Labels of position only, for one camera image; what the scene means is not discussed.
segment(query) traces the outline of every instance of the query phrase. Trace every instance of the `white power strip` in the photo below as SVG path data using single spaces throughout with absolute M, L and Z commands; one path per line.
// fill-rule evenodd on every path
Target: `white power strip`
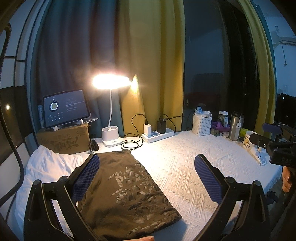
M 170 128 L 167 128 L 166 129 L 166 133 L 160 134 L 157 131 L 153 131 L 153 132 L 151 132 L 151 136 L 150 137 L 146 136 L 145 134 L 142 134 L 142 138 L 147 143 L 151 143 L 151 142 L 154 142 L 154 141 L 159 141 L 161 139 L 165 139 L 165 138 L 171 137 L 171 136 L 174 135 L 174 133 L 175 132 L 173 130 L 171 130 Z

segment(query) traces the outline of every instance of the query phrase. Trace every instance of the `screw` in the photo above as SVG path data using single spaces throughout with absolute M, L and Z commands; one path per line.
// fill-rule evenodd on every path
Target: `screw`
M 254 184 L 256 185 L 256 186 L 258 186 L 258 187 L 260 187 L 261 186 L 261 183 L 259 182 L 259 181 L 254 181 Z
M 66 182 L 68 180 L 68 176 L 62 176 L 59 180 L 61 182 Z
M 233 177 L 226 177 L 226 181 L 227 181 L 228 183 L 234 183 L 234 179 L 233 179 Z
M 39 183 L 40 183 L 40 180 L 39 180 L 39 179 L 37 179 L 37 180 L 35 180 L 35 181 L 33 182 L 34 185 L 38 185 Z

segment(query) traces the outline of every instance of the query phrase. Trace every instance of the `human hand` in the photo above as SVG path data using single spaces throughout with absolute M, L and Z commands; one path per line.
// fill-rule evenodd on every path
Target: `human hand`
M 283 191 L 289 192 L 292 186 L 292 182 L 290 180 L 291 172 L 289 171 L 288 167 L 283 167 L 282 178 L 283 178 Z
M 144 238 L 140 238 L 140 239 L 130 239 L 130 240 L 126 240 L 126 241 L 154 241 L 154 237 L 148 236 L 148 237 L 144 237 Z

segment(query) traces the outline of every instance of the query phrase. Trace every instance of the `stainless steel thermos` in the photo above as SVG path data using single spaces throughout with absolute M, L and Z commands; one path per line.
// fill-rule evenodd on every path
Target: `stainless steel thermos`
M 239 112 L 233 112 L 230 120 L 230 130 L 228 138 L 232 141 L 237 141 L 239 132 L 244 124 L 244 116 Z

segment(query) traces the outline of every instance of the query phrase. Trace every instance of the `white mug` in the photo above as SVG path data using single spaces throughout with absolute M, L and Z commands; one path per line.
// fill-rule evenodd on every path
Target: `white mug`
M 247 151 L 250 151 L 253 146 L 256 146 L 256 145 L 254 145 L 253 143 L 250 142 L 250 135 L 252 135 L 253 133 L 257 134 L 254 131 L 247 131 L 246 135 L 244 136 L 244 148 Z

